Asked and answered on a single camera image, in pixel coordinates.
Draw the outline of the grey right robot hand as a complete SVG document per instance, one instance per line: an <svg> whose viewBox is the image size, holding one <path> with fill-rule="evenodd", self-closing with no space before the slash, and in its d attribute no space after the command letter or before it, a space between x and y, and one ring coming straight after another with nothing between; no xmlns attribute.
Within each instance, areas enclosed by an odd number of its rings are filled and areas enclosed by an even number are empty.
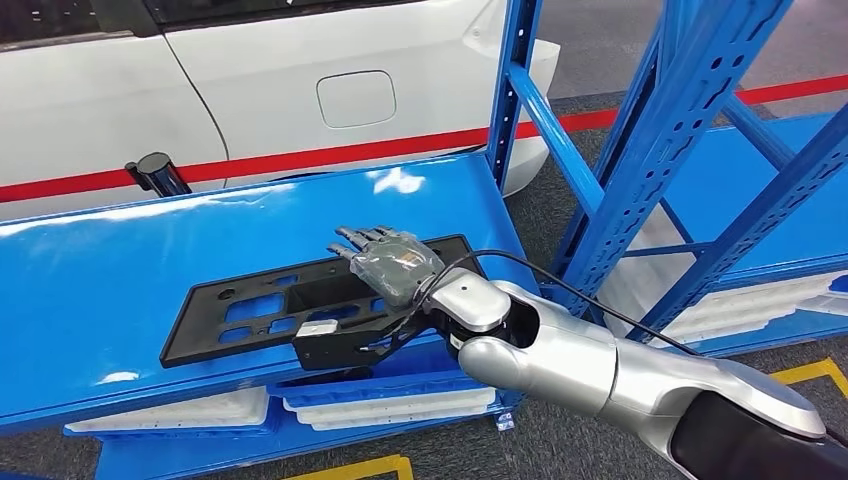
<svg viewBox="0 0 848 480"><path fill-rule="evenodd" d="M408 308L419 287L445 268L438 254L409 232L379 225L339 226L335 233L348 244L332 243L327 250L347 260L350 271L393 309Z"/></svg>

